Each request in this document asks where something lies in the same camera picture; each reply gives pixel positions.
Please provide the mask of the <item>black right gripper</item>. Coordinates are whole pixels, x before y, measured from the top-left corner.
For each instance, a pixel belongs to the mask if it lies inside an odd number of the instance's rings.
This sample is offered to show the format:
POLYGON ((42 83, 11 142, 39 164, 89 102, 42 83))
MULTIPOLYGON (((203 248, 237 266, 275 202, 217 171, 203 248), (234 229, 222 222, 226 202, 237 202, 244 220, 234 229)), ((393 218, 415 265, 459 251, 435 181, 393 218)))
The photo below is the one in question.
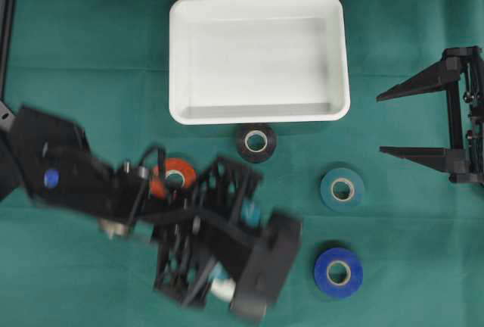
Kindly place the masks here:
POLYGON ((379 94, 377 101, 446 89, 450 148, 380 146, 380 152, 483 184, 483 58, 478 46, 447 48, 442 59, 379 94))

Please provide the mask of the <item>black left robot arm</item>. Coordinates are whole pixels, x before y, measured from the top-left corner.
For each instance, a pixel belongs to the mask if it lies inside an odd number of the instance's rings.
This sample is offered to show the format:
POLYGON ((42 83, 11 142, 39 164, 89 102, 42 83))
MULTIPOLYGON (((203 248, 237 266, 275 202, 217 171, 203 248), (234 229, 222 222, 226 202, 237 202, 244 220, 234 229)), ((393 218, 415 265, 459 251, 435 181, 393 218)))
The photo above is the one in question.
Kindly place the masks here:
POLYGON ((32 199, 96 217, 109 234, 153 227, 158 246, 154 288, 181 305, 202 307, 216 264, 237 279, 244 266, 229 252, 252 251, 259 231, 240 219, 261 176, 217 157, 187 188, 166 184, 165 149, 151 145, 136 163, 113 168, 93 155, 77 123, 24 106, 1 108, 1 195, 23 188, 32 199))

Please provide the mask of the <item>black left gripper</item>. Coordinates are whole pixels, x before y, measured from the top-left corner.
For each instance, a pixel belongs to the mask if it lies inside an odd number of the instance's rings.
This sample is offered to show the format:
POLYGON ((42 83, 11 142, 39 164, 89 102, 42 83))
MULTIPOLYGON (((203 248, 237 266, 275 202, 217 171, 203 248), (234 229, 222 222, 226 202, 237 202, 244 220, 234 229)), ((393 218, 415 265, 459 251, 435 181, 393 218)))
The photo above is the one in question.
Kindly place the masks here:
MULTIPOLYGON (((162 181, 165 159, 157 164, 162 181)), ((252 167, 218 156, 189 188, 155 197, 163 202, 152 234, 159 244, 157 291, 183 307, 204 307, 217 263, 237 281, 264 230, 240 219, 242 203, 253 199, 261 181, 252 167)))

